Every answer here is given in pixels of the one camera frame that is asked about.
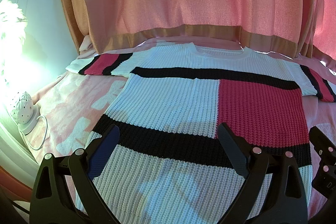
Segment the white black pink knit sweater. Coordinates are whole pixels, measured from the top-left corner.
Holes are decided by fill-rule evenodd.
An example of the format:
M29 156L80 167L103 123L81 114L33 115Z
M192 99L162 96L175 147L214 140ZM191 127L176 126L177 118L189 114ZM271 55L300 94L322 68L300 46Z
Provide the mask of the white black pink knit sweater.
M119 129L93 183L121 223L216 223L244 182L219 143L221 123L271 155L291 151L311 192L302 99L335 102L335 83L313 69L249 48L193 43L104 53L67 69L126 78L90 134Z

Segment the white dotted night lamp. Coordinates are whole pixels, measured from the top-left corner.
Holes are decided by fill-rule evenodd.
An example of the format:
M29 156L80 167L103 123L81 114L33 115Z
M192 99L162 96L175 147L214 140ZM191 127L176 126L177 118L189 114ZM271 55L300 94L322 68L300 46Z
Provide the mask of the white dotted night lamp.
M18 125L19 131L27 135L32 132L38 122L40 107L33 103L28 92L17 92L10 101L9 113Z

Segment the pink bow-print bed blanket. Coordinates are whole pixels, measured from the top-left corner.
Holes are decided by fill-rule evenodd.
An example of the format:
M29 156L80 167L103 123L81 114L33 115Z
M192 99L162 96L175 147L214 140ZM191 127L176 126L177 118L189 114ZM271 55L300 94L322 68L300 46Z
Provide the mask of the pink bow-print bed blanket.
M112 54L135 53L166 44L188 44L224 50L242 50L237 43L228 40L204 38L177 38L170 42L149 41L145 44ZM294 60L277 53L265 54L274 59L282 59L313 69L324 79L334 82L335 77L319 61L299 56ZM41 149L34 153L41 162L47 153L67 156L76 149L85 147L92 140L90 134L111 102L120 94L126 84L122 76L80 75L68 71L55 84L38 93L33 101L40 107L41 118L29 135L29 140ZM302 99L308 131L317 126L330 139L335 139L335 102L323 102L312 96ZM310 145L313 177L318 169L318 155ZM307 193L308 214L314 216L326 202L326 198L311 187Z

